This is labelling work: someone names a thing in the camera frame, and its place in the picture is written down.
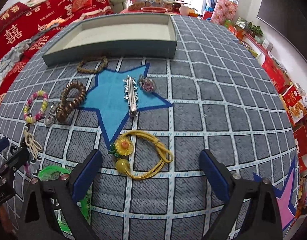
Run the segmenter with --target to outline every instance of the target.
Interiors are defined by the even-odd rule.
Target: beaded bracelet
[[[82,66],[88,61],[102,61],[102,63],[95,69],[86,69]],[[106,57],[90,57],[88,59],[82,60],[77,65],[77,72],[78,73],[85,73],[85,74],[97,74],[100,73],[105,67],[108,65],[108,59]]]
[[[31,103],[37,98],[37,97],[43,97],[43,103],[41,105],[40,110],[38,111],[37,114],[35,114],[34,117],[31,117],[28,114],[28,110],[30,109]],[[47,110],[48,106],[48,94],[43,91],[39,90],[38,92],[33,93],[30,98],[27,99],[27,102],[24,106],[24,119],[27,123],[35,123],[42,119],[44,117],[45,111]]]

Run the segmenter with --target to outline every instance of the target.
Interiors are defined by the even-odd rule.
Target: crystal pendant
[[[157,86],[154,80],[148,77],[144,77],[142,74],[139,75],[138,85],[147,93],[152,93],[157,90]]]
[[[52,125],[55,122],[57,109],[58,106],[55,103],[53,103],[52,106],[50,107],[50,111],[45,116],[44,124],[46,126]]]

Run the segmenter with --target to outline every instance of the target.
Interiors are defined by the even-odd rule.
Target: red pillow
[[[21,2],[17,2],[10,6],[0,15],[0,32],[3,31],[10,23],[18,17],[29,11],[30,8]]]
[[[72,12],[75,13],[82,8],[90,6],[92,6],[92,0],[73,0]]]

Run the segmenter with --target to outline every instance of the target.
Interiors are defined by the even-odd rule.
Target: screw
[[[61,180],[66,180],[66,179],[68,179],[69,178],[69,174],[68,173],[64,173],[64,174],[62,174],[61,176],[60,176],[60,179]]]
[[[262,181],[263,181],[263,183],[265,183],[265,184],[267,184],[267,185],[270,185],[270,184],[271,184],[271,181],[270,181],[270,179],[268,179],[268,178],[263,178]]]
[[[38,178],[33,178],[33,179],[31,179],[30,183],[31,184],[36,184],[38,181],[39,181]]]
[[[234,173],[232,176],[234,179],[241,179],[241,176],[238,173]]]

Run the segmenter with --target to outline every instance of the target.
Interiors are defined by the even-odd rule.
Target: brooch
[[[152,93],[157,90],[157,86],[154,80],[148,77],[144,77],[142,74],[139,75],[138,85],[147,93]]]

